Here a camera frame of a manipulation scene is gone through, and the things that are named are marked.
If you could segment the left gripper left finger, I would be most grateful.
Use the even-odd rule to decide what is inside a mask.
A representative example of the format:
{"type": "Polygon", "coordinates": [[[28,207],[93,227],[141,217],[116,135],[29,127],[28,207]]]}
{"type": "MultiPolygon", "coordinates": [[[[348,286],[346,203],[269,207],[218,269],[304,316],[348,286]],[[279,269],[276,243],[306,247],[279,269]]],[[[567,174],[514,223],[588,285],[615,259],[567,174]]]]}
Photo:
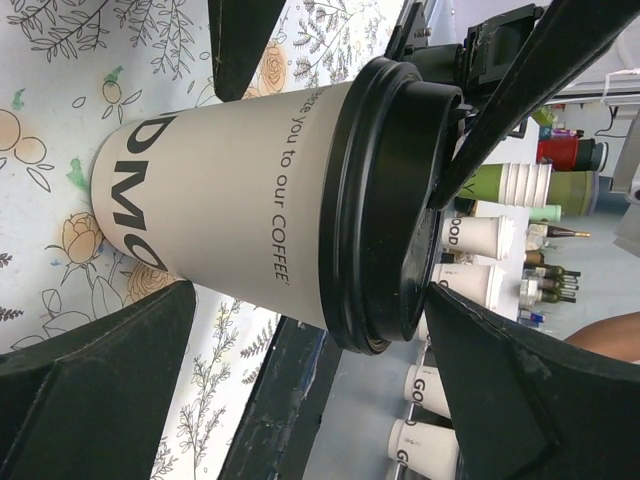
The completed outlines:
{"type": "Polygon", "coordinates": [[[195,310],[178,281],[2,355],[2,478],[149,478],[195,310]]]}

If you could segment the black plastic cup lid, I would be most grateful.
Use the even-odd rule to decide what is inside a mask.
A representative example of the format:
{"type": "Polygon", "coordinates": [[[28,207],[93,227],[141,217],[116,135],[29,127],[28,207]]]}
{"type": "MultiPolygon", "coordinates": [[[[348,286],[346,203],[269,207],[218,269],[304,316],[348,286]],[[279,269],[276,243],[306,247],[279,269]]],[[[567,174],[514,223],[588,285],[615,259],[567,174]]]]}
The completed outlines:
{"type": "Polygon", "coordinates": [[[407,62],[370,61],[348,89],[328,157],[318,274],[327,329],[378,355],[412,339],[439,257],[429,198],[460,135],[459,88],[407,62]]]}

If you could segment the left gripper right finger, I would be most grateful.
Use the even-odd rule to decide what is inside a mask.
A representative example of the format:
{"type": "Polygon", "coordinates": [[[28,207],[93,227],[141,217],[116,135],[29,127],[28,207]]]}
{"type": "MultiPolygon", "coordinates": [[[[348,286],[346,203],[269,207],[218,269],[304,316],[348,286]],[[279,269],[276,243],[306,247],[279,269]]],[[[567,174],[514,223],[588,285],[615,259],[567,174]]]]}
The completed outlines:
{"type": "Polygon", "coordinates": [[[526,397],[548,446],[521,479],[636,479],[639,368],[516,322],[526,397]]]}

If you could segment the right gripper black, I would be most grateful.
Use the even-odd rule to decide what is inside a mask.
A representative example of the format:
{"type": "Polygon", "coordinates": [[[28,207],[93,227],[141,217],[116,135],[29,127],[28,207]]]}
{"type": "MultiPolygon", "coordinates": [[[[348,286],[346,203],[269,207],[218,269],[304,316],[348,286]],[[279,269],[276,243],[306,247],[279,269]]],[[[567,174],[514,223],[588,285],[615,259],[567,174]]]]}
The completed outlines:
{"type": "Polygon", "coordinates": [[[477,110],[486,105],[431,195],[430,207],[440,210],[518,121],[609,50],[639,15],[639,3],[559,0],[546,11],[528,4],[469,27],[463,42],[449,44],[429,43],[432,12],[431,1],[407,1],[384,56],[413,64],[426,82],[460,88],[477,110]]]}

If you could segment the white paper coffee cup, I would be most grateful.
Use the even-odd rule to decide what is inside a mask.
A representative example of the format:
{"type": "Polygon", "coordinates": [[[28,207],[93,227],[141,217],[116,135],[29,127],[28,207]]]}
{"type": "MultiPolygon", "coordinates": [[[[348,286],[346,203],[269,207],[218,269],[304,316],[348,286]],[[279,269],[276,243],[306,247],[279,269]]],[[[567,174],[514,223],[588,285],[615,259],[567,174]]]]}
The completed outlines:
{"type": "Polygon", "coordinates": [[[322,197],[347,84],[127,124],[99,147],[95,218],[119,251],[317,328],[322,197]]]}

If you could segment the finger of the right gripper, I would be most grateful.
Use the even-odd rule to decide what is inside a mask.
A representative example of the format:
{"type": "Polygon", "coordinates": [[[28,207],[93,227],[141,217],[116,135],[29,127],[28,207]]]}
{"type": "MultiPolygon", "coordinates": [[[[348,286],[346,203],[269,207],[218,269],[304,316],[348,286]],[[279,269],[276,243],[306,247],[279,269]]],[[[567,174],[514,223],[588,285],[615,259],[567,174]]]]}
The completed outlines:
{"type": "Polygon", "coordinates": [[[215,95],[243,97],[285,6],[285,0],[208,0],[215,95]]]}

